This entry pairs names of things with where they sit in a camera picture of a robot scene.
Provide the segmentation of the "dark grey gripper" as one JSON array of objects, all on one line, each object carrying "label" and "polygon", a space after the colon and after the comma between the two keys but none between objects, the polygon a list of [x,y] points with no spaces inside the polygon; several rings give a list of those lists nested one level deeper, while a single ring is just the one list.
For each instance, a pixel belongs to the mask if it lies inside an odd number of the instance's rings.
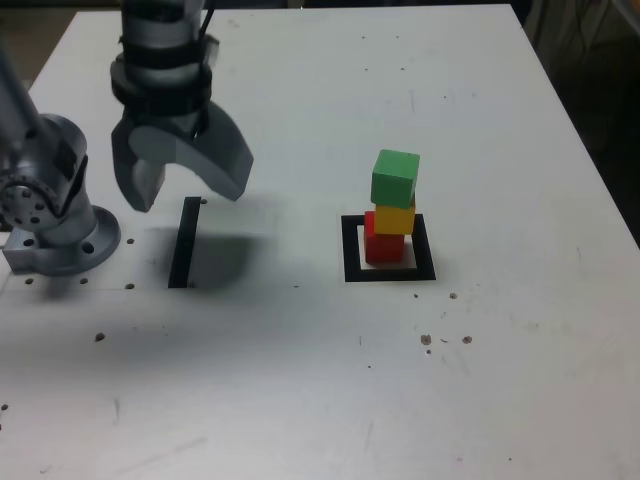
[{"label": "dark grey gripper", "polygon": [[124,111],[111,144],[120,191],[143,213],[152,208],[170,164],[192,171],[210,190],[231,201],[244,194],[253,165],[236,123],[213,102],[204,113],[177,116]]}]

